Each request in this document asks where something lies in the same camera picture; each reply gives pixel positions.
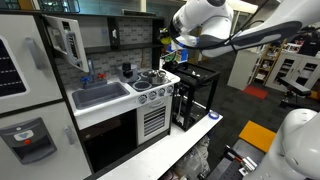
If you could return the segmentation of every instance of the lab room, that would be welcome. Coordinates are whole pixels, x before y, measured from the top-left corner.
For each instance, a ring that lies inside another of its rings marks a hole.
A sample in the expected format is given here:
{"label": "lab room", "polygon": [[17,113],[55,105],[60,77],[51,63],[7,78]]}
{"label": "lab room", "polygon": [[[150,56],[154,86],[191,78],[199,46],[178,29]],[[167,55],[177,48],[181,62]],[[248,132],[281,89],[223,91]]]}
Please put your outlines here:
{"label": "lab room", "polygon": [[0,0],[0,179],[320,179],[319,7]]}

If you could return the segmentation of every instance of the toy kitchen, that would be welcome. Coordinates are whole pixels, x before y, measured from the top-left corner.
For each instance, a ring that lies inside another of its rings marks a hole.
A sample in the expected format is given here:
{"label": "toy kitchen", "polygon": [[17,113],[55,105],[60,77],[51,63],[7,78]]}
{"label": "toy kitchen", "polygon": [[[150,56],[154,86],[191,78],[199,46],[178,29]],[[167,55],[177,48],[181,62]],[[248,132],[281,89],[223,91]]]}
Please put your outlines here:
{"label": "toy kitchen", "polygon": [[170,135],[180,78],[152,61],[163,19],[6,12],[0,22],[4,179],[84,179]]}

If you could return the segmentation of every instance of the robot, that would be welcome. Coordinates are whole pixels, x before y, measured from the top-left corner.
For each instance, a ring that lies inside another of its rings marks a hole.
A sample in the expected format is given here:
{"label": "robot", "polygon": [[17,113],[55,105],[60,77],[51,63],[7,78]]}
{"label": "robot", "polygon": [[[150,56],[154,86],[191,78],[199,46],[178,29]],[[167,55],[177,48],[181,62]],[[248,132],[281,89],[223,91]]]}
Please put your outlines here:
{"label": "robot", "polygon": [[[216,57],[292,36],[320,21],[319,7],[319,0],[282,0],[264,23],[230,35],[233,10],[228,1],[188,0],[173,16],[168,30],[173,49],[198,49],[204,56]],[[200,37],[188,35],[198,26],[202,27]],[[291,111],[261,164],[243,179],[320,179],[319,127],[320,113]]]}

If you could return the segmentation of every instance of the pot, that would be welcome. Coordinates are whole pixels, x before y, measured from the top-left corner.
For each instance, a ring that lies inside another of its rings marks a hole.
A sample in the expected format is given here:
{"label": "pot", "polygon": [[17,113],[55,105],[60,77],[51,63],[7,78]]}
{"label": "pot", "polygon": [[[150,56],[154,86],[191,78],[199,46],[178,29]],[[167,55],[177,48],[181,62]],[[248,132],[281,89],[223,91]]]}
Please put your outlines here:
{"label": "pot", "polygon": [[148,81],[151,84],[163,84],[167,80],[166,72],[162,70],[151,70],[148,72]]}
{"label": "pot", "polygon": [[138,66],[131,63],[123,63],[117,66],[117,73],[121,82],[129,83],[138,80]]}

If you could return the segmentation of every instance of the sink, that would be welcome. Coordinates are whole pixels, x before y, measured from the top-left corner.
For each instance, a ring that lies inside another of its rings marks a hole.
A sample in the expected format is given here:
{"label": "sink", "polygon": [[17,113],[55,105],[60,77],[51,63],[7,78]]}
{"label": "sink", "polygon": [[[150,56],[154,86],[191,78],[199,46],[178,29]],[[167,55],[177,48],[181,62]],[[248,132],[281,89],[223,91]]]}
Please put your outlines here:
{"label": "sink", "polygon": [[76,108],[81,110],[112,101],[129,94],[129,91],[127,91],[120,83],[114,82],[100,85],[98,87],[76,91],[72,93],[72,98]]}

